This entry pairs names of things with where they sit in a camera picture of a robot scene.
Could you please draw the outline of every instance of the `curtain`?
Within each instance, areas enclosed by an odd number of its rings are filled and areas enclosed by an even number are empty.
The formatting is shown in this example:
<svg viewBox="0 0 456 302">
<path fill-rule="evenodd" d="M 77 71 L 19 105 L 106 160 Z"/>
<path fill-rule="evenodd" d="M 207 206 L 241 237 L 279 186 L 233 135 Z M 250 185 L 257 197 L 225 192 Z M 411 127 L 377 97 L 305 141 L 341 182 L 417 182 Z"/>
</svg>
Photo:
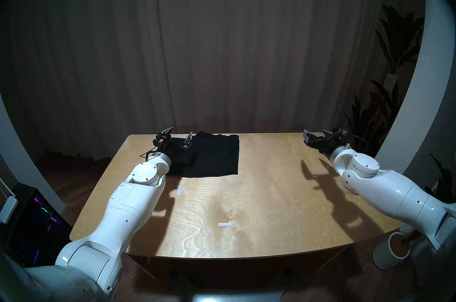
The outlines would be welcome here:
<svg viewBox="0 0 456 302">
<path fill-rule="evenodd" d="M 11 67 L 51 152 L 113 156 L 129 134 L 345 125 L 386 60 L 399 0 L 8 0 Z"/>
</svg>

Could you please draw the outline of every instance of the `wooden table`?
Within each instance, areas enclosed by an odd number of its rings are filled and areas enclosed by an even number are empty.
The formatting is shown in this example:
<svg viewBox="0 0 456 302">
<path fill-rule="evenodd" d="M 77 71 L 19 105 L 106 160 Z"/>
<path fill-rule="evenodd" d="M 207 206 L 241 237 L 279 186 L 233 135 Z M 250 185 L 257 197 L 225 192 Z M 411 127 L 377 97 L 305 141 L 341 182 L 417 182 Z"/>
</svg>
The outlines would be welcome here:
<svg viewBox="0 0 456 302">
<path fill-rule="evenodd" d="M 139 155 L 153 147 L 154 138 L 127 137 L 79 215 L 71 240 L 95 230 L 111 193 L 141 162 Z M 174 258 L 289 255 L 400 227 L 399 221 L 346 191 L 329 161 L 307 147 L 301 133 L 239 134 L 239 141 L 238 175 L 167 177 L 152 217 L 133 236 L 127 253 Z"/>
</svg>

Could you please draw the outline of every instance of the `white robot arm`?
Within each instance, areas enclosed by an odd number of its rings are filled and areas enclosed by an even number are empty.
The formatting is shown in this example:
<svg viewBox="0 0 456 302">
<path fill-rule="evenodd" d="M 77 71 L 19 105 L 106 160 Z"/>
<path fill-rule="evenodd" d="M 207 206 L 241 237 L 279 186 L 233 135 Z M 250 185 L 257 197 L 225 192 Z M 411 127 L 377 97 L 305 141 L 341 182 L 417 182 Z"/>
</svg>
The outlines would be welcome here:
<svg viewBox="0 0 456 302">
<path fill-rule="evenodd" d="M 306 145 L 329 158 L 345 188 L 360 195 L 378 211 L 424 234 L 434 251 L 441 248 L 456 227 L 454 204 L 437 200 L 402 174 L 382 170 L 372 157 L 350 149 L 347 129 L 324 131 L 321 137 L 304 130 L 303 135 Z"/>
<path fill-rule="evenodd" d="M 109 301 L 115 297 L 122 275 L 122 256 L 133 234 L 151 216 L 176 155 L 172 128 L 157 135 L 157 151 L 146 153 L 111 194 L 106 211 L 89 236 L 68 243 L 53 266 L 25 269 L 41 289 L 45 301 Z M 191 146 L 192 133 L 183 144 Z"/>
</svg>

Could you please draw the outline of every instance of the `folded black shirt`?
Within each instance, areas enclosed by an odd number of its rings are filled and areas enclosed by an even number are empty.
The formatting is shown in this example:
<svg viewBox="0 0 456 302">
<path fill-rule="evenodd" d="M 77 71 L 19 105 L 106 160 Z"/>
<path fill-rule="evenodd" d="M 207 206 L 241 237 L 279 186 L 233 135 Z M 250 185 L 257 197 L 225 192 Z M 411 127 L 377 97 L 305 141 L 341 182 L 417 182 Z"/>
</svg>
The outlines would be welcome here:
<svg viewBox="0 0 456 302">
<path fill-rule="evenodd" d="M 179 146 L 184 139 L 172 138 Z M 214 135 L 200 131 L 193 136 L 188 152 L 180 151 L 168 175 L 219 177 L 238 174 L 239 136 Z"/>
</svg>

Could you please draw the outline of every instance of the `white cylinder stand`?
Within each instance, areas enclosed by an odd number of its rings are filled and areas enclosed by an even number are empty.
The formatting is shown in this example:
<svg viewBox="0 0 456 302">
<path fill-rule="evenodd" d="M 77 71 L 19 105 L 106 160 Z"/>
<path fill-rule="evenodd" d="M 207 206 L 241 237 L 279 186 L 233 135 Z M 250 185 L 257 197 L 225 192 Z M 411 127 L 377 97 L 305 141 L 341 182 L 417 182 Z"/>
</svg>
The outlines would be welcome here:
<svg viewBox="0 0 456 302">
<path fill-rule="evenodd" d="M 401 261 L 407 258 L 410 254 L 410 247 L 407 254 L 403 257 L 399 257 L 393 253 L 393 251 L 391 250 L 391 237 L 393 237 L 396 234 L 404 236 L 400 232 L 391 233 L 387 239 L 385 239 L 382 243 L 375 247 L 374 252 L 372 253 L 372 258 L 374 260 L 375 265 L 381 270 L 389 270 L 395 267 Z"/>
</svg>

